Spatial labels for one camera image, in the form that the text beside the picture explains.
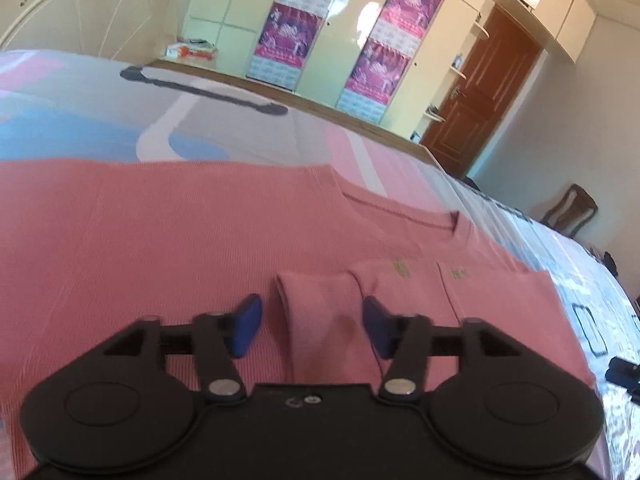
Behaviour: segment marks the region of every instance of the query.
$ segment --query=ribbed fabric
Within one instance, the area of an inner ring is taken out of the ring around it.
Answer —
[[[594,387],[548,272],[478,267],[463,253],[450,256],[449,263],[360,262],[332,276],[282,272],[278,290],[289,319],[294,380],[369,383],[377,391],[390,362],[378,361],[361,321],[362,300],[375,296],[392,314],[421,314],[439,326],[484,319]],[[433,390],[457,372],[457,358],[431,358],[424,387]]]
[[[141,316],[187,323],[261,294],[263,327],[237,363],[251,387],[291,378],[280,270],[333,274],[435,246],[526,270],[462,215],[402,206],[328,166],[6,162],[0,206],[0,399],[18,478],[33,466],[24,394]],[[194,385],[190,360],[170,368]]]

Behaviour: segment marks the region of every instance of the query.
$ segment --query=brown door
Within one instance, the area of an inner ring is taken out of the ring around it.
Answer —
[[[460,177],[471,166],[516,97],[540,46],[494,7],[484,28],[489,39],[476,41],[456,85],[440,107],[443,123],[422,138],[447,173]]]

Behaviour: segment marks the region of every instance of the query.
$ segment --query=bed sheet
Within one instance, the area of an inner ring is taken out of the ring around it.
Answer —
[[[612,357],[640,362],[640,321],[604,266],[522,213],[405,153],[242,89],[73,54],[0,53],[0,160],[44,157],[329,163],[398,202],[462,211],[533,269],[551,273],[606,413],[606,439],[591,463],[604,478],[640,474],[640,408],[604,380]],[[0,425],[0,480],[10,478]]]

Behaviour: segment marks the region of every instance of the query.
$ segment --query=screw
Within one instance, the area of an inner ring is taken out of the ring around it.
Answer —
[[[240,391],[240,384],[233,379],[217,379],[209,383],[209,391],[220,397],[230,397]]]
[[[416,389],[409,379],[391,379],[385,383],[385,390],[394,395],[411,395]]]

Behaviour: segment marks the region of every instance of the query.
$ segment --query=shelf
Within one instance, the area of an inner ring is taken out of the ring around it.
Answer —
[[[464,75],[462,72],[460,72],[460,70],[458,70],[453,65],[449,67],[449,70],[451,70],[452,72],[458,74],[462,79],[466,79],[466,75]]]
[[[484,35],[487,39],[489,39],[489,33],[486,31],[486,29],[480,25],[478,22],[474,22],[474,34],[476,36],[480,36],[480,35]]]
[[[435,121],[437,123],[444,123],[446,122],[444,117],[440,117],[439,115],[436,114],[432,114],[431,112],[425,112],[424,116],[427,117],[428,119],[431,119],[432,121]]]

